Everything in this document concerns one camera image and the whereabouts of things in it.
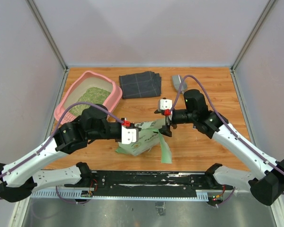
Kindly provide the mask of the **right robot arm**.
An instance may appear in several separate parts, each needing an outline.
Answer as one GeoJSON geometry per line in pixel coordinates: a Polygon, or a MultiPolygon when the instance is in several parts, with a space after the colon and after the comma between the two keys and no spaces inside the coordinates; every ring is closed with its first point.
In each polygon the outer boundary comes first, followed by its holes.
{"type": "Polygon", "coordinates": [[[178,110],[172,108],[172,100],[159,100],[156,113],[165,116],[165,124],[159,130],[160,133],[171,137],[171,128],[191,123],[200,133],[223,145],[249,168],[246,172],[214,164],[205,172],[206,186],[210,189],[216,189],[220,185],[232,186],[251,192],[264,205],[272,205],[284,193],[284,159],[278,161],[261,151],[224,116],[209,110],[205,97],[199,90],[186,91],[184,100],[186,107],[178,110]]]}

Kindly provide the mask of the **pink litter box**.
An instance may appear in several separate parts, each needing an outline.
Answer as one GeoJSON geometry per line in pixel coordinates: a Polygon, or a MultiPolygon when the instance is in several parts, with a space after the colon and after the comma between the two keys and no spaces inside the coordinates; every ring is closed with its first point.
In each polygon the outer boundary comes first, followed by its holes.
{"type": "Polygon", "coordinates": [[[113,112],[122,94],[121,88],[114,81],[88,70],[70,86],[56,107],[54,117],[58,121],[65,109],[77,102],[101,104],[113,112]]]}

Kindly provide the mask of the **green litter bag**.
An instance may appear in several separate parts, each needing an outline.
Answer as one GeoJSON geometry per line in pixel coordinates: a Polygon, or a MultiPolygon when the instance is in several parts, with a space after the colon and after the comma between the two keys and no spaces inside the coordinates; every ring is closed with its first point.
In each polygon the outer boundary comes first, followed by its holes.
{"type": "Polygon", "coordinates": [[[164,119],[158,119],[152,122],[136,123],[135,126],[141,128],[137,142],[125,145],[118,143],[116,153],[137,156],[143,152],[150,151],[154,146],[160,145],[161,163],[172,164],[172,153],[164,140],[159,129],[164,125],[164,119]]]}

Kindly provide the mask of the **grey metal scoop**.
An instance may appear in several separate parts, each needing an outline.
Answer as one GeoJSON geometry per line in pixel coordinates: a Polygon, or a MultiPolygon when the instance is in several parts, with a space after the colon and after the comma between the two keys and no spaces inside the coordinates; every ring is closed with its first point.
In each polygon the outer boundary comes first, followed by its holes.
{"type": "Polygon", "coordinates": [[[183,94],[187,90],[187,83],[184,82],[180,75],[172,76],[172,83],[177,92],[180,91],[183,94]]]}

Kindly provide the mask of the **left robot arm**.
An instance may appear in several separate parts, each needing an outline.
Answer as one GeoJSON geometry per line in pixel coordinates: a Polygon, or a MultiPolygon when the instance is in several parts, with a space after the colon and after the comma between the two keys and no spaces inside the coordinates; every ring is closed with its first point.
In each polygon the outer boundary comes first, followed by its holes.
{"type": "Polygon", "coordinates": [[[134,123],[116,118],[103,105],[88,105],[75,120],[57,125],[45,142],[22,158],[10,164],[0,163],[0,200],[21,201],[38,190],[62,184],[87,187],[92,181],[87,163],[60,170],[44,167],[96,140],[115,140],[125,145],[138,141],[141,129],[134,123]],[[108,122],[108,116],[115,122],[108,122]]]}

